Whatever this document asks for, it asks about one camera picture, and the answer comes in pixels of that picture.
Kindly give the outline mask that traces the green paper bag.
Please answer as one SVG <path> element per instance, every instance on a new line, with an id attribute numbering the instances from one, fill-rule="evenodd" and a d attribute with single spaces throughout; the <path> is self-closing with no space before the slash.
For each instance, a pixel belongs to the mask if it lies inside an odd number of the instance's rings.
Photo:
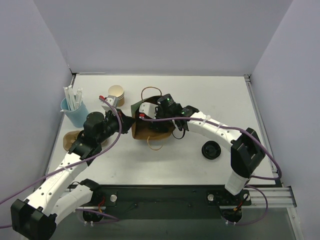
<path id="1" fill-rule="evenodd" d="M 143 92 L 147 89 L 156 89 L 159 91 L 158 95 L 143 98 Z M 148 147 L 153 151 L 159 151 L 175 130 L 175 126 L 172 122 L 151 122 L 143 121 L 140 117 L 145 117 L 147 120 L 152 117 L 147 116 L 147 113 L 151 111 L 151 114 L 155 116 L 157 107 L 157 100 L 162 97 L 162 91 L 158 87 L 147 86 L 141 90 L 140 101 L 130 106 L 131 117 L 134 119 L 134 123 L 131 127 L 132 137 L 135 140 L 146 141 Z"/>

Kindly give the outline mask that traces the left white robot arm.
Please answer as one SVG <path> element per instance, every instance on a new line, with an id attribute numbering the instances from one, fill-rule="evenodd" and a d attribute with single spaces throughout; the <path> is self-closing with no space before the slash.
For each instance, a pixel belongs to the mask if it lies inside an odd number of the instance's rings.
<path id="1" fill-rule="evenodd" d="M 120 109 L 92 112 L 77 135 L 56 172 L 52 172 L 25 200 L 17 199 L 10 207 L 12 229 L 29 240 L 48 240 L 57 225 L 76 208 L 100 203 L 99 184 L 86 180 L 74 191 L 63 192 L 102 153 L 102 143 L 113 134 L 126 134 L 135 119 Z"/>

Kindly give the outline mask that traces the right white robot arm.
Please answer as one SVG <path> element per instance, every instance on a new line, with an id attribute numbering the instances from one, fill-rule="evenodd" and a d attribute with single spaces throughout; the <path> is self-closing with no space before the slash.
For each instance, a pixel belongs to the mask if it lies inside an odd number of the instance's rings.
<path id="1" fill-rule="evenodd" d="M 227 204 L 239 199 L 240 192 L 266 156 L 257 132 L 252 128 L 241 130 L 222 124 L 193 106 L 182 107 L 169 93 L 155 104 L 143 103 L 139 111 L 154 121 L 172 121 L 180 130 L 207 137 L 230 152 L 232 171 L 221 192 Z"/>

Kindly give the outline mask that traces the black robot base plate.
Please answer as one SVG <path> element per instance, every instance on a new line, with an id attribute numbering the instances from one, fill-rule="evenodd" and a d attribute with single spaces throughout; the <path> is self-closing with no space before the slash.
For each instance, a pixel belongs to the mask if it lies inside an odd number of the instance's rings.
<path id="1" fill-rule="evenodd" d="M 85 207 L 120 220 L 210 220 L 224 210 L 252 204 L 248 190 L 237 195 L 223 185 L 101 185 Z"/>

